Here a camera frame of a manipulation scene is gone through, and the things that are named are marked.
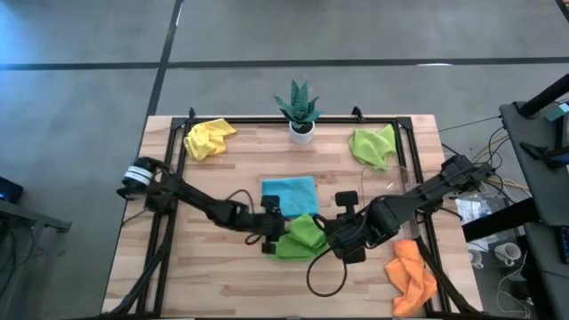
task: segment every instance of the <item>white label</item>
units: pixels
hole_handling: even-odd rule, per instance
[[[140,167],[134,166],[134,165],[131,165],[130,167],[128,167],[127,171],[138,173],[139,175],[145,176],[149,179],[152,178],[152,172],[150,172],[146,169],[142,169]]]
[[[137,173],[126,172],[126,173],[124,174],[124,176],[125,176],[126,178],[131,178],[131,179],[137,180],[138,182],[142,182],[142,183],[144,183],[144,184],[147,185],[147,186],[150,185],[150,179],[145,178],[145,177],[142,177],[141,175],[139,175],[139,174],[137,174]]]

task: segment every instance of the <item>wooden table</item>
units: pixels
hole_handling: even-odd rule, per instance
[[[435,117],[411,116],[425,179],[437,174],[445,160]],[[164,158],[171,117],[148,119],[140,154]],[[367,203],[374,196],[401,193],[397,159],[386,172],[364,170],[349,153],[348,137],[354,128],[380,129],[384,124],[323,124],[312,144],[289,142],[282,124],[236,124],[227,137],[228,152],[197,163],[187,157],[184,179],[210,196],[224,198],[239,188],[252,193],[260,209],[260,182],[267,178],[312,175],[323,215],[342,212],[334,194],[357,190]],[[405,145],[408,165],[411,156]],[[245,197],[236,200],[248,203]],[[142,202],[127,206],[125,217],[139,212]],[[481,302],[467,246],[456,217],[445,212],[433,216],[443,268],[458,290],[475,308]],[[123,227],[103,311],[109,311],[131,289],[144,264],[151,214],[143,214]],[[392,300],[400,293],[390,284],[383,267],[394,258],[391,243],[367,251],[367,261],[349,265],[348,281],[331,298],[312,295],[305,283],[307,262],[268,259],[260,244],[244,244],[247,234],[215,227],[202,212],[182,204],[172,245],[162,316],[391,316]],[[409,236],[403,228],[392,241]],[[332,255],[320,260],[311,275],[320,292],[337,287],[342,266]],[[154,289],[148,296],[151,308]]]

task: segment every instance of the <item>potted plant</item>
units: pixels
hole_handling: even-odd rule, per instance
[[[289,120],[288,128],[291,140],[294,143],[307,144],[312,141],[316,124],[314,123],[322,114],[315,106],[318,97],[309,102],[309,84],[304,83],[301,88],[294,82],[291,89],[291,104],[286,104],[281,98],[275,96],[284,117]]]

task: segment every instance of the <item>gray floor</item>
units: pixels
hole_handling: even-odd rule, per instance
[[[4,1],[0,64],[157,62],[173,4]],[[186,0],[170,61],[556,57],[569,52],[568,27],[553,0]],[[171,69],[157,113],[277,114],[271,97],[286,95],[294,78],[310,82],[328,114],[355,105],[429,113],[445,128],[497,116],[500,104],[530,98],[567,69]],[[155,77],[153,69],[0,71],[0,176],[25,186],[27,207],[73,221],[31,261],[29,318],[99,313],[124,209],[115,189],[138,149]],[[441,138],[472,156],[499,126],[492,120]],[[511,147],[501,154],[500,174],[523,183]],[[494,312],[493,298],[485,308]]]

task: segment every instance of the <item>white pot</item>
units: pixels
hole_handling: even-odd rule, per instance
[[[316,127],[317,127],[317,125],[313,121],[312,122],[312,129],[310,129],[309,132],[297,133],[293,129],[293,123],[292,122],[288,123],[288,131],[291,135],[291,140],[294,143],[298,143],[298,144],[309,144],[312,141],[312,134],[314,133],[314,128],[316,128]]]

